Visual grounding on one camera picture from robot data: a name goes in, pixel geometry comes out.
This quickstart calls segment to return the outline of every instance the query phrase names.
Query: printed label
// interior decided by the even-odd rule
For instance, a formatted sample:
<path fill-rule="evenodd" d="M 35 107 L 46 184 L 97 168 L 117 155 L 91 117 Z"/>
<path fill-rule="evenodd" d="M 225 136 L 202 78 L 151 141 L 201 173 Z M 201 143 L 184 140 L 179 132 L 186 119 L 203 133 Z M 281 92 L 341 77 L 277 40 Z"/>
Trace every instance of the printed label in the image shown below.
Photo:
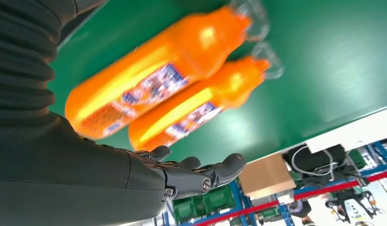
<path fill-rule="evenodd" d="M 113 134 L 114 132 L 118 131 L 119 128 L 123 125 L 123 123 L 121 121 L 117 121 L 115 122 L 114 124 L 112 124 L 111 126 L 109 126 L 108 128 L 106 128 L 104 130 L 104 136 L 107 136 L 107 135 L 111 135 Z"/>
<path fill-rule="evenodd" d="M 121 96 L 121 101 L 129 105 L 154 104 L 170 97 L 188 84 L 172 64 L 161 67 L 133 89 Z"/>
<path fill-rule="evenodd" d="M 191 112 L 184 119 L 171 125 L 166 129 L 165 132 L 176 139 L 174 142 L 168 142 L 166 145 L 171 146 L 179 139 L 188 136 L 189 133 L 199 128 L 201 125 L 203 125 L 210 119 L 214 118 L 221 111 L 221 108 L 215 107 L 210 102 L 207 102 L 204 105 L 198 107 L 195 111 Z"/>

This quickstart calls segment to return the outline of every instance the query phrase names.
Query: plastic bottle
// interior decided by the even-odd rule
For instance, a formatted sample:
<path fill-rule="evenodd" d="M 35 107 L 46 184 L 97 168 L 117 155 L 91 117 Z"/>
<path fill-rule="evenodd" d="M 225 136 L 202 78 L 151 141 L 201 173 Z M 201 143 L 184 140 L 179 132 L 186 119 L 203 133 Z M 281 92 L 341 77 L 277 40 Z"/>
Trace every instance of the plastic bottle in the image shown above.
<path fill-rule="evenodd" d="M 176 92 L 217 72 L 247 39 L 269 30 L 258 0 L 233 0 L 186 16 L 70 93 L 66 118 L 80 134 L 105 138 Z"/>
<path fill-rule="evenodd" d="M 211 78 L 184 89 L 129 125 L 135 150 L 171 146 L 227 108 L 238 108 L 264 79 L 278 78 L 283 68 L 266 43 L 251 56 L 227 62 Z"/>

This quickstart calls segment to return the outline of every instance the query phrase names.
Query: bottle cap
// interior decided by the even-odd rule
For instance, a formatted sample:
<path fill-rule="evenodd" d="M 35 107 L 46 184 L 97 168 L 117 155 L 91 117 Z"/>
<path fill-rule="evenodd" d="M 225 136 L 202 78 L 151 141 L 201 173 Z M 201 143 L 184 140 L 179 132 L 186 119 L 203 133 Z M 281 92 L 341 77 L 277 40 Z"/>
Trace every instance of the bottle cap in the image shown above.
<path fill-rule="evenodd" d="M 266 79 L 278 79 L 282 76 L 282 63 L 267 42 L 256 44 L 250 55 L 255 59 L 256 67 L 266 74 Z"/>
<path fill-rule="evenodd" d="M 270 31 L 267 13 L 260 0 L 231 0 L 230 5 L 238 15 L 250 18 L 251 24 L 246 30 L 247 40 L 263 40 Z"/>

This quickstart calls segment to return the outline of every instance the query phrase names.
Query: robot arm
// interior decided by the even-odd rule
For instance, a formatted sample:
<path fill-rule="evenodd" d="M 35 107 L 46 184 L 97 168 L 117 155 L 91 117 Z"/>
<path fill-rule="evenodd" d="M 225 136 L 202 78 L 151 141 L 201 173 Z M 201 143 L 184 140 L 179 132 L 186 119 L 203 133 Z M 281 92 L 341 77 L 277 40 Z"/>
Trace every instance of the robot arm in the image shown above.
<path fill-rule="evenodd" d="M 157 152 L 97 145 L 48 110 L 55 101 L 47 89 L 54 77 L 48 63 L 56 58 L 61 28 L 101 2 L 0 0 L 1 226 L 151 218 L 166 198 L 204 194 L 235 179 L 246 164 L 239 154 L 199 169 L 196 158 L 161 163 Z"/>

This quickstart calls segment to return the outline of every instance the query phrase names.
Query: green component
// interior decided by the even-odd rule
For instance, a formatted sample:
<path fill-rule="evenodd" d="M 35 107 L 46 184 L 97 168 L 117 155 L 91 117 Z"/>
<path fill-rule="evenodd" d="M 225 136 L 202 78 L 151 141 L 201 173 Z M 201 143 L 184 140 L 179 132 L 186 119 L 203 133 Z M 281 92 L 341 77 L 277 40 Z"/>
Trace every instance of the green component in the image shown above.
<path fill-rule="evenodd" d="M 240 226 L 242 225 L 241 218 L 234 218 L 230 220 L 230 226 Z"/>
<path fill-rule="evenodd" d="M 228 0 L 111 0 L 65 43 L 51 64 L 51 110 L 64 115 L 69 92 L 123 55 L 195 12 Z M 263 0 L 266 38 L 285 67 L 239 109 L 222 112 L 174 144 L 169 160 L 203 165 L 231 153 L 248 161 L 387 108 L 387 0 Z M 231 59 L 247 53 L 252 44 Z M 127 130 L 99 141 L 131 149 Z"/>
<path fill-rule="evenodd" d="M 221 186 L 210 190 L 209 193 L 203 195 L 203 201 L 208 214 L 218 210 L 233 208 L 236 205 L 230 186 Z"/>
<path fill-rule="evenodd" d="M 364 158 L 361 156 L 360 152 L 357 149 L 352 150 L 349 153 L 349 156 L 350 158 L 352 158 L 357 168 L 362 169 L 367 165 Z"/>
<path fill-rule="evenodd" d="M 176 222 L 184 222 L 192 218 L 206 215 L 202 196 L 174 200 L 173 209 Z"/>
<path fill-rule="evenodd" d="M 302 180 L 301 176 L 298 173 L 296 173 L 294 171 L 289 171 L 289 174 L 292 177 L 292 179 L 295 181 L 295 184 L 296 184 L 297 188 L 301 188 L 301 187 L 303 187 L 305 185 L 303 183 L 303 180 Z"/>
<path fill-rule="evenodd" d="M 280 215 L 280 212 L 277 208 L 270 208 L 264 211 L 261 211 L 264 219 L 274 218 L 275 216 Z"/>

